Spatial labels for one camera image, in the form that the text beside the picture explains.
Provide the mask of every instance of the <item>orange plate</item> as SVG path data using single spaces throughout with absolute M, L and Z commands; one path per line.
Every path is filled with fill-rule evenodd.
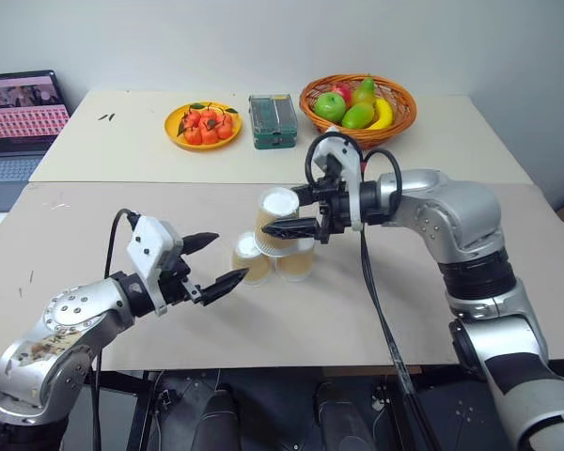
M 223 103 L 218 103 L 216 101 L 193 101 L 192 103 L 188 103 L 184 106 L 181 106 L 177 110 L 172 111 L 165 120 L 165 133 L 167 133 L 169 139 L 171 139 L 181 148 L 186 148 L 188 150 L 211 150 L 212 148 L 220 148 L 221 146 L 225 146 L 227 143 L 233 140 L 241 130 L 242 121 L 240 115 L 238 113 L 229 112 L 229 114 L 232 116 L 232 135 L 228 139 L 222 139 L 215 144 L 188 144 L 184 139 L 183 134 L 178 136 L 178 129 L 180 127 L 181 119 L 183 118 L 184 114 L 190 109 L 190 106 L 194 104 L 200 104 L 204 107 L 207 107 L 207 105 L 210 104 L 211 108 L 215 108 L 217 111 L 219 111 L 219 108 L 221 108 L 222 110 L 230 109 L 229 106 L 224 105 Z

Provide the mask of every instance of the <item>laptop keyboard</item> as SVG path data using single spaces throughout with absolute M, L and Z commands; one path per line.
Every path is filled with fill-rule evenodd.
M 41 161 L 38 158 L 0 158 L 0 181 L 28 181 Z

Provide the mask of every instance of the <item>white paper cup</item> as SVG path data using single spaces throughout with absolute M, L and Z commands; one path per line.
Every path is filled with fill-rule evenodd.
M 236 240 L 232 253 L 232 269 L 248 268 L 243 282 L 249 287 L 265 283 L 271 271 L 270 259 L 263 255 L 255 245 L 252 231 L 244 232 Z
M 301 238 L 297 240 L 296 252 L 275 260 L 275 270 L 288 282 L 301 282 L 307 279 L 313 269 L 315 258 L 315 240 Z
M 264 192 L 259 199 L 255 221 L 255 244 L 262 254 L 284 257 L 296 251 L 297 240 L 280 240 L 261 231 L 276 219 L 299 217 L 299 196 L 288 188 L 276 187 Z

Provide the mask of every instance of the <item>wicker basket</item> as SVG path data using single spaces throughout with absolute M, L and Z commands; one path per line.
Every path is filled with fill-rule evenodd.
M 384 97 L 390 103 L 391 108 L 393 108 L 393 123 L 390 126 L 381 130 L 346 129 L 329 120 L 316 116 L 313 112 L 313 105 L 320 94 L 329 91 L 334 83 L 345 82 L 349 84 L 351 89 L 355 89 L 366 77 L 371 77 L 372 80 L 374 80 L 376 96 Z M 328 127 L 334 125 L 341 132 L 352 136 L 362 149 L 374 148 L 391 136 L 403 132 L 414 123 L 416 113 L 414 98 L 405 88 L 385 78 L 367 75 L 365 73 L 330 75 L 329 77 L 320 78 L 320 80 L 311 82 L 303 89 L 299 106 L 320 132 L 325 132 Z

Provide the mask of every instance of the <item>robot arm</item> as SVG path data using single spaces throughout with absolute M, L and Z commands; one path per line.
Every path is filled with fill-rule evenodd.
M 412 229 L 444 277 L 456 316 L 449 330 L 459 360 L 489 383 L 514 448 L 564 450 L 564 379 L 547 366 L 541 328 L 508 262 L 494 194 L 438 171 L 405 171 L 399 206 L 393 210 L 395 174 L 361 181 L 355 189 L 343 174 L 355 172 L 359 149 L 338 133 L 326 133 L 319 142 L 313 161 L 324 177 L 294 190 L 301 205 L 320 203 L 321 225 L 315 218 L 280 220 L 263 231 L 326 243 L 330 234 L 360 228 L 353 214 L 356 204 L 361 224 Z
M 246 270 L 229 272 L 202 289 L 189 279 L 181 257 L 217 236 L 181 239 L 169 224 L 140 216 L 127 248 L 136 273 L 118 272 L 54 296 L 36 325 L 0 359 L 0 443 L 44 449 L 33 443 L 43 443 L 47 431 L 62 437 L 94 357 L 136 318 L 151 311 L 161 316 L 168 305 L 183 301 L 207 305 L 233 290 Z

